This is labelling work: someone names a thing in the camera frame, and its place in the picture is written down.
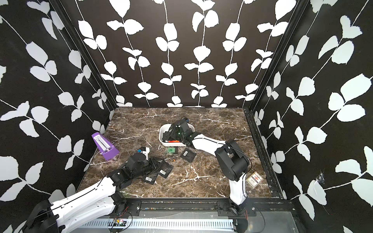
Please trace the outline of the black tea bag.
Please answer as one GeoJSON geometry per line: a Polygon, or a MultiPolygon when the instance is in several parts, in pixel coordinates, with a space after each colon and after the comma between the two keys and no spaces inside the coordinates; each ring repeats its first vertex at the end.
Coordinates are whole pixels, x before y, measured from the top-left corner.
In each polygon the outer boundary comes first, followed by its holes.
{"type": "Polygon", "coordinates": [[[192,163],[194,158],[196,157],[197,153],[193,152],[192,150],[185,148],[184,151],[181,153],[180,157],[189,163],[192,163]]]}
{"type": "Polygon", "coordinates": [[[142,178],[142,181],[145,182],[145,183],[149,183],[151,185],[154,185],[157,177],[158,177],[158,173],[157,172],[152,172],[150,174],[144,175],[143,178],[142,178]]]}
{"type": "Polygon", "coordinates": [[[162,161],[160,164],[160,167],[158,169],[158,174],[163,177],[164,179],[167,179],[170,173],[172,172],[174,166],[167,163],[166,161],[162,161]]]}

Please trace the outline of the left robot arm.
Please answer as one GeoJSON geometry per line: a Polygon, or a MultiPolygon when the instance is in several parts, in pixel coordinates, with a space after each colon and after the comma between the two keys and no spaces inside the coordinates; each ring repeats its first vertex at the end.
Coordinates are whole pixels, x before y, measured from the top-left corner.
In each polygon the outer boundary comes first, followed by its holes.
{"type": "Polygon", "coordinates": [[[38,203],[21,230],[24,233],[70,233],[99,217],[124,212],[126,199],[121,190],[134,179],[156,171],[161,163],[161,158],[137,151],[126,163],[90,187],[59,201],[38,203]]]}

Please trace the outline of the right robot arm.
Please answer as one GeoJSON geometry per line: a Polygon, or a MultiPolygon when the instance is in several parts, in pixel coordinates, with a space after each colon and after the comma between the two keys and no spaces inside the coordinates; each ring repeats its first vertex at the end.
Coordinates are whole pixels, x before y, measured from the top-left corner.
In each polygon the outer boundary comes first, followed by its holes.
{"type": "Polygon", "coordinates": [[[161,126],[159,140],[164,146],[178,143],[215,156],[224,176],[229,180],[231,212],[236,216],[245,212],[249,204],[245,182],[252,163],[235,140],[221,141],[195,132],[186,117],[161,126]]]}

